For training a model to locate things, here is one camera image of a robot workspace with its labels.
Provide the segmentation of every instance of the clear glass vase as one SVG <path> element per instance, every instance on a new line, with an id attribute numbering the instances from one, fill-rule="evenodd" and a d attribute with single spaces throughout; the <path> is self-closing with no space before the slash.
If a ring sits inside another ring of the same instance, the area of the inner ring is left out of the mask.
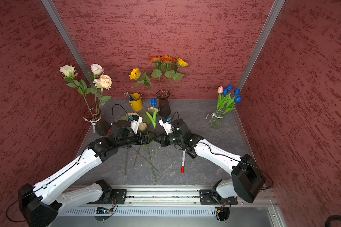
<path id="1" fill-rule="evenodd" d="M 158 102 L 158 114 L 162 117 L 168 117 L 171 114 L 171 107 L 169 106 L 168 98 L 171 94 L 167 90 L 159 90 L 157 92 Z"/>
<path id="2" fill-rule="evenodd" d="M 213 113 L 210 113 L 206 116 L 206 119 L 208 117 L 211 117 L 211 119 L 208 121 L 208 125 L 211 127 L 211 129 L 218 129 L 222 125 L 222 118 L 224 118 L 224 112 L 222 110 L 218 110 L 217 108 L 214 109 Z"/>
<path id="3" fill-rule="evenodd" d="M 96 108 L 92 107 L 91 112 L 87 109 L 84 113 L 83 119 L 92 124 L 93 132 L 105 136 L 109 134 L 111 129 L 111 125 L 101 117 L 101 111 L 99 110 L 99 114 L 96 113 Z"/>

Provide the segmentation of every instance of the red textured wall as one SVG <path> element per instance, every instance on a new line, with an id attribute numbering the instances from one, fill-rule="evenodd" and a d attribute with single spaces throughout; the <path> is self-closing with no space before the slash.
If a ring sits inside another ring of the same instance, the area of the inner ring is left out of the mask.
<path id="1" fill-rule="evenodd" d="M 172 98 L 217 98 L 218 86 L 236 85 L 273 0 L 53 1 L 87 64 L 112 77 L 109 94 L 154 97 L 159 90 L 132 88 L 133 68 L 150 76 L 153 55 L 180 57 L 189 66 L 170 89 Z"/>
<path id="2" fill-rule="evenodd" d="M 25 183 L 71 161 L 89 127 L 59 67 L 75 60 L 40 0 L 0 1 L 0 227 Z M 15 204 L 9 215 L 23 220 Z"/>
<path id="3" fill-rule="evenodd" d="M 341 215 L 341 1 L 286 1 L 241 95 L 288 227 Z"/>

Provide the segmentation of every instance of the white ribbon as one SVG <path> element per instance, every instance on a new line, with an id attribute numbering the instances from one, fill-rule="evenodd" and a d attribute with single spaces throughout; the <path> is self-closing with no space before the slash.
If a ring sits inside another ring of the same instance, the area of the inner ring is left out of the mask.
<path id="1" fill-rule="evenodd" d="M 85 118 L 85 117 L 83 117 L 83 119 L 84 119 L 85 121 L 87 121 L 87 122 L 91 122 L 92 128 L 93 128 L 93 133 L 95 133 L 95 124 L 96 124 L 95 122 L 98 122 L 99 120 L 101 120 L 101 115 L 100 115 L 100 118 L 99 118 L 99 119 L 94 120 L 94 121 L 88 120 L 88 119 Z"/>
<path id="2" fill-rule="evenodd" d="M 216 113 L 215 113 L 215 112 L 213 112 L 213 113 L 211 113 L 211 120 L 212 120 L 214 117 L 216 117 L 216 118 L 218 118 L 218 119 L 222 119 L 222 118 L 224 118 L 224 116 L 222 116 L 222 117 L 219 117 L 219 116 L 217 116 L 217 115 L 216 115 Z"/>

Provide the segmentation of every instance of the marker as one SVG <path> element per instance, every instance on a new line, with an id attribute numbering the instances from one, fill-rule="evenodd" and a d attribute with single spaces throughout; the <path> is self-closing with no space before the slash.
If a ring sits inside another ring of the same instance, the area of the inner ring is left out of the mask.
<path id="1" fill-rule="evenodd" d="M 184 159 L 185 159 L 185 157 L 186 157 L 186 151 L 183 150 L 181 173 L 184 173 Z"/>

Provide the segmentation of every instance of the pen holder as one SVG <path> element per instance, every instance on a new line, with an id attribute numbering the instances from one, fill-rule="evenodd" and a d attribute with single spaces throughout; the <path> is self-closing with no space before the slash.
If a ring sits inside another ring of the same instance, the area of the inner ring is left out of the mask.
<path id="1" fill-rule="evenodd" d="M 137 100 L 132 102 L 129 101 L 131 107 L 133 108 L 134 111 L 140 111 L 141 109 L 143 109 L 143 102 L 141 101 L 143 98 L 140 96 L 140 94 L 138 93 L 134 93 L 131 94 L 131 96 L 133 96 L 134 98 L 136 98 Z"/>

